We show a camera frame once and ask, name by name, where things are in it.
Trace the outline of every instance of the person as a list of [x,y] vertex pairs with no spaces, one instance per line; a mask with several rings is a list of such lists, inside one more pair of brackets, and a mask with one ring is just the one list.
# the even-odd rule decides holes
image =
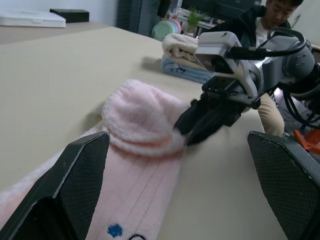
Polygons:
[[[206,32],[234,33],[243,47],[259,47],[268,38],[268,31],[275,27],[290,28],[288,18],[303,0],[267,0],[265,6],[255,6],[239,18],[225,21]],[[261,96],[258,108],[264,131],[281,137],[285,122],[276,103],[268,93]]]

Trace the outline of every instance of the white folded towel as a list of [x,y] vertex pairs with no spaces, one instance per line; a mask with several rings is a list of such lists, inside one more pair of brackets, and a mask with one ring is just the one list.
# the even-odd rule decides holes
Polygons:
[[195,56],[197,47],[198,39],[177,33],[167,35],[162,41],[162,49],[167,58],[178,64],[206,70]]

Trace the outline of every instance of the white wall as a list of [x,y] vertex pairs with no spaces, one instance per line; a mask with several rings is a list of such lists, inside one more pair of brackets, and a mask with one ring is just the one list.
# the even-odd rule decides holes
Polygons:
[[304,0],[295,15],[300,15],[294,30],[301,32],[312,44],[320,46],[320,1]]
[[115,26],[118,0],[0,0],[0,9],[49,11],[50,8],[84,9],[90,20]]

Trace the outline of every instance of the white shirt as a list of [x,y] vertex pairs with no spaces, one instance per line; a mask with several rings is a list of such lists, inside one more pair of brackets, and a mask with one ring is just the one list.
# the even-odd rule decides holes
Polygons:
[[264,26],[261,23],[261,17],[257,17],[255,20],[255,36],[256,36],[256,43],[255,43],[256,47],[259,47],[268,39],[268,30],[264,29]]

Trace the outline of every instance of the blue folded towel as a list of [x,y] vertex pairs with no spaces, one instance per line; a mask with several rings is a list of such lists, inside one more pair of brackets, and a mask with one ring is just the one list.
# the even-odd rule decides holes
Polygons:
[[166,74],[173,75],[182,79],[187,79],[200,84],[205,84],[214,76],[213,72],[196,69],[190,66],[176,63],[165,56],[162,57],[161,70]]

